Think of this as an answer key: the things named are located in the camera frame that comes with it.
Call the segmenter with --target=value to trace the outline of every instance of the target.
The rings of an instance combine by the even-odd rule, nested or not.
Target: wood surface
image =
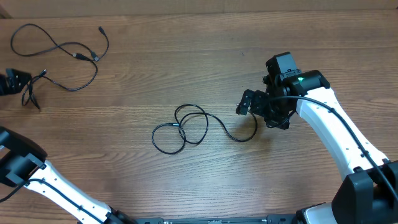
[[[398,0],[0,0],[13,18],[395,9]]]
[[[235,114],[236,103],[246,89],[265,90],[265,62],[286,51],[303,71],[320,70],[363,134],[390,160],[398,159],[396,10],[0,21],[0,71],[36,75],[46,68],[50,78],[73,87],[90,79],[92,65],[60,50],[31,58],[12,53],[12,33],[28,22],[57,42],[79,41],[97,54],[105,48],[102,26],[111,45],[87,88],[70,93],[47,80],[35,83],[41,111],[22,107],[21,95],[1,97],[0,125],[34,140],[67,179],[132,217],[253,217],[333,199],[341,184],[336,165],[297,115],[286,131],[267,129],[258,118],[258,134],[245,143],[228,139],[210,119],[203,143],[176,156],[158,152],[150,140],[184,103],[219,116],[237,137],[249,136],[253,121]],[[51,46],[33,28],[16,36],[22,53]],[[194,140],[204,128],[197,117],[185,130]],[[172,128],[159,130],[155,140],[167,150],[182,143]],[[1,196],[9,191],[0,187]],[[26,189],[0,204],[0,220],[76,223]]]

